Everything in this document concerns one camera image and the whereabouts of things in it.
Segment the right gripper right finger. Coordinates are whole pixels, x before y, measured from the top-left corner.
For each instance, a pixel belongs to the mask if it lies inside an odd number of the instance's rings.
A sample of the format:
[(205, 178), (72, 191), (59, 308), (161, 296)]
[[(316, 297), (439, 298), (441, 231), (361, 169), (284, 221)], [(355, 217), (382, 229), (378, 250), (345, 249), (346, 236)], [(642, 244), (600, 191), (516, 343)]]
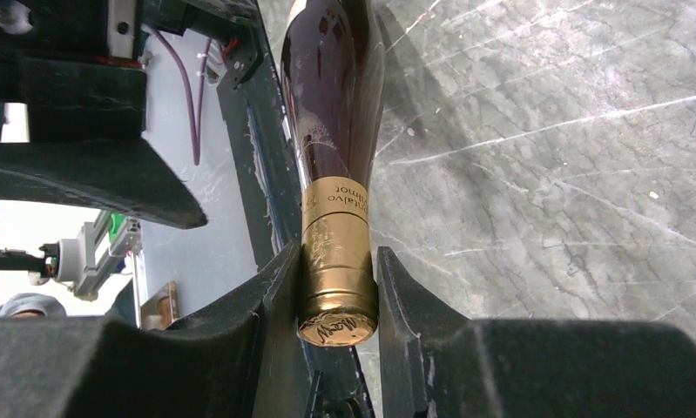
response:
[(672, 325), (472, 320), (389, 247), (376, 265), (387, 417), (696, 417), (696, 344)]

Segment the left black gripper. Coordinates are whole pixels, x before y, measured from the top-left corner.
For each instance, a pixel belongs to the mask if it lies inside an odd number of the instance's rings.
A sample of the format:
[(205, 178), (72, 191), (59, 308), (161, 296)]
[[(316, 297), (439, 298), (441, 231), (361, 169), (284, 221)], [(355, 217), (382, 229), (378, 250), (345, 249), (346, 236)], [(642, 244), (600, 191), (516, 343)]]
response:
[[(197, 199), (138, 139), (145, 30), (224, 40), (259, 21), (254, 1), (0, 1), (0, 103), (26, 105), (32, 140), (83, 141), (0, 143), (0, 200), (204, 226)], [(134, 141), (84, 141), (97, 138)]]

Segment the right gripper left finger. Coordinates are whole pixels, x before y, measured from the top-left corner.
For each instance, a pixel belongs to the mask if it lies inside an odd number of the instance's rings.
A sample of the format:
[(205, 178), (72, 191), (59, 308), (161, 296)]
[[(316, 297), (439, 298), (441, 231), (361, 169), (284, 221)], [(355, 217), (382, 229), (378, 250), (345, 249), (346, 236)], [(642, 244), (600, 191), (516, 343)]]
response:
[(298, 417), (299, 248), (164, 331), (108, 317), (0, 319), (0, 417)]

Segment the gold capped dark bottle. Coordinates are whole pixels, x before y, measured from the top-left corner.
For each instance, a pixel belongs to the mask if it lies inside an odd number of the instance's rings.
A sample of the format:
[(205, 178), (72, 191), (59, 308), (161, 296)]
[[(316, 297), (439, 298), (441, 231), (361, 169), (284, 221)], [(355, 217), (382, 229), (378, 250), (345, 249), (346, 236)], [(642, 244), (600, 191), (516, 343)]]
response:
[(294, 2), (280, 68), (302, 189), (299, 334), (317, 347), (354, 346), (379, 312), (368, 189), (385, 46), (371, 2)]

